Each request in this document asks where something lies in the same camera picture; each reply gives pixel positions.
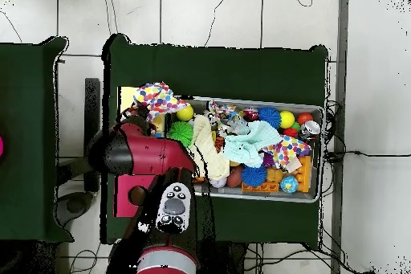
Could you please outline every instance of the gray bin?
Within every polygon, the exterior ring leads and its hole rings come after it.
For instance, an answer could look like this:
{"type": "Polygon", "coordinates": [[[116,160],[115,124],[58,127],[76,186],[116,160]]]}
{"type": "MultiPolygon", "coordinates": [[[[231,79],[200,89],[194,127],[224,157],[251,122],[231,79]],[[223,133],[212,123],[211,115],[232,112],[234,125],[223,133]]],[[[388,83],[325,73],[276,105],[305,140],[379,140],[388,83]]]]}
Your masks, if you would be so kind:
{"type": "Polygon", "coordinates": [[[324,157],[324,132],[325,132],[325,110],[320,106],[314,105],[298,105],[298,104],[282,104],[264,101],[252,100],[232,100],[221,98],[205,98],[195,96],[192,100],[186,100],[193,106],[195,113],[202,114],[206,110],[208,101],[214,100],[217,104],[234,104],[238,109],[243,108],[261,108],[270,106],[278,109],[280,112],[287,110],[298,116],[302,112],[309,112],[314,121],[321,127],[321,134],[315,141],[309,141],[308,144],[312,147],[311,156],[311,186],[308,193],[295,192],[294,194],[284,193],[243,193],[241,187],[230,188],[224,186],[222,188],[214,188],[208,182],[194,185],[197,195],[206,194],[210,189],[211,196],[222,198],[244,198],[253,200],[269,200],[269,201],[284,201],[284,202],[304,202],[313,203],[319,198],[321,191],[321,183],[323,177],[323,157],[324,157]]]}

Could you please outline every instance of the light blue cloth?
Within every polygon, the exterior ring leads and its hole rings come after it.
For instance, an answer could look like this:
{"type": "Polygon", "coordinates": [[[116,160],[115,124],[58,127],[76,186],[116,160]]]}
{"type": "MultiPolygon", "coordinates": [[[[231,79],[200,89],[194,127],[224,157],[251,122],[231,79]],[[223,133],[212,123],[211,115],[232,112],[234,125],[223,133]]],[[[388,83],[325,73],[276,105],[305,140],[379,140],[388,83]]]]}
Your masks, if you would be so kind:
{"type": "Polygon", "coordinates": [[[283,139],[279,132],[266,121],[248,123],[250,133],[247,135],[227,136],[223,154],[232,162],[244,163],[251,168],[259,168],[262,158],[258,155],[261,148],[276,145],[283,139]]]}

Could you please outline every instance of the red ball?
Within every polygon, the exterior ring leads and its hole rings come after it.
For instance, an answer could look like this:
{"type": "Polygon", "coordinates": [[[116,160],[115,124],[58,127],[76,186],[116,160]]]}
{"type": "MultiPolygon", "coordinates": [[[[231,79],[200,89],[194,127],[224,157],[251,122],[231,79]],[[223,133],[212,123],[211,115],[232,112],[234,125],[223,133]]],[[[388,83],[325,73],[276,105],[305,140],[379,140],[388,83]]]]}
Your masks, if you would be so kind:
{"type": "Polygon", "coordinates": [[[284,130],[284,134],[286,136],[297,138],[297,136],[299,135],[299,132],[296,129],[288,128],[284,130]]]}
{"type": "Polygon", "coordinates": [[[308,112],[303,112],[299,114],[299,117],[297,118],[297,122],[302,125],[304,124],[306,121],[313,121],[314,118],[312,117],[312,115],[308,112]]]}

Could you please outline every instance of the green table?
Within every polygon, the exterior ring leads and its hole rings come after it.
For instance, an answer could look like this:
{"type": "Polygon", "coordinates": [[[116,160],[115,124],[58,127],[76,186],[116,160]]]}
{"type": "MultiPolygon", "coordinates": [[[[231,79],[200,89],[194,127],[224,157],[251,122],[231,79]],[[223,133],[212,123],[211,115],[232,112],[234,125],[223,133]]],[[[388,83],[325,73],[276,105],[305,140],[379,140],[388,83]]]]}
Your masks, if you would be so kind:
{"type": "Polygon", "coordinates": [[[72,241],[53,215],[56,59],[65,38],[0,43],[0,239],[72,241]]]}
{"type": "MultiPolygon", "coordinates": [[[[164,81],[176,95],[324,106],[327,49],[229,49],[132,45],[113,35],[104,46],[104,118],[115,122],[117,87],[164,81]]],[[[112,216],[114,177],[102,191],[102,241],[123,236],[128,218],[112,216]]],[[[197,198],[199,236],[205,200],[197,198]]],[[[319,203],[213,198],[219,241],[318,246],[319,203]]]]}

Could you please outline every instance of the yellow ball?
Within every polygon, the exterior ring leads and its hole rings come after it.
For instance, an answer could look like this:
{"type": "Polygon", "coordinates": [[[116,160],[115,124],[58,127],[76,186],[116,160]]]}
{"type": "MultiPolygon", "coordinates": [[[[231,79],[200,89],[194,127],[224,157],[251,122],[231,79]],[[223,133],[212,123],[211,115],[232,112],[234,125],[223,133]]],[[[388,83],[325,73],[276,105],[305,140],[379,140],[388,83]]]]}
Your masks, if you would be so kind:
{"type": "Polygon", "coordinates": [[[178,110],[176,114],[177,118],[180,121],[189,121],[191,118],[193,118],[194,111],[191,105],[189,105],[186,108],[183,108],[182,110],[178,110]]]}
{"type": "Polygon", "coordinates": [[[281,111],[279,114],[281,116],[280,128],[287,129],[294,124],[295,117],[290,111],[281,111]]]}

